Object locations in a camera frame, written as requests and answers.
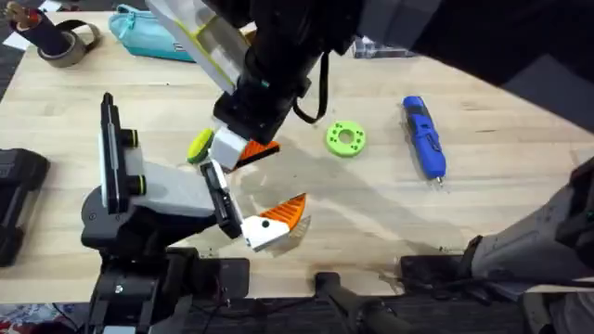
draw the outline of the green gear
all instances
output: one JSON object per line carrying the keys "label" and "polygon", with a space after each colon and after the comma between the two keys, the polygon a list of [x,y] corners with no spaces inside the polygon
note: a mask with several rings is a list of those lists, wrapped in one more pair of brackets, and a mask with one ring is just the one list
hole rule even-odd
{"label": "green gear", "polygon": [[[350,137],[350,142],[344,143],[341,135]],[[339,157],[354,157],[365,147],[365,131],[355,122],[335,122],[326,132],[326,145],[330,152]]]}

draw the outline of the wooden tabletop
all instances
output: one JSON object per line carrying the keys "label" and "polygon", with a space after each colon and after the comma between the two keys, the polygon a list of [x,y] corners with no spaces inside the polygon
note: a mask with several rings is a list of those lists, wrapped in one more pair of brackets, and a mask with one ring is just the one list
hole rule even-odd
{"label": "wooden tabletop", "polygon": [[[99,183],[99,103],[114,95],[145,159],[178,168],[188,144],[213,125],[221,92],[195,64],[134,57],[116,42],[110,13],[57,13],[104,33],[83,61],[55,69],[29,49],[0,104],[0,146],[27,148],[52,166],[16,264],[0,270],[0,302],[88,301],[99,256],[81,244],[81,206]],[[314,114],[317,73],[303,108]],[[294,114],[281,152],[228,179],[245,215],[306,192],[301,233],[254,253],[218,229],[180,242],[209,256],[251,260],[250,296],[312,294],[317,271],[337,271],[358,293],[394,294],[398,258],[461,252],[545,203],[594,153],[594,137],[570,123],[427,58],[330,59],[329,112],[311,126]],[[445,187],[424,181],[402,126],[403,97],[421,95],[447,157]],[[367,146],[341,159],[324,145],[335,121],[358,122]]]}

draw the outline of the teal pencil case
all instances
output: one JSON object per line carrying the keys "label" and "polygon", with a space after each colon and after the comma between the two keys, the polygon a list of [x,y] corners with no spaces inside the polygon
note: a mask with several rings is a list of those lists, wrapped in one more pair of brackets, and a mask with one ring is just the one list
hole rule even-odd
{"label": "teal pencil case", "polygon": [[110,17],[111,33],[135,56],[194,62],[183,46],[147,10],[118,5]]}

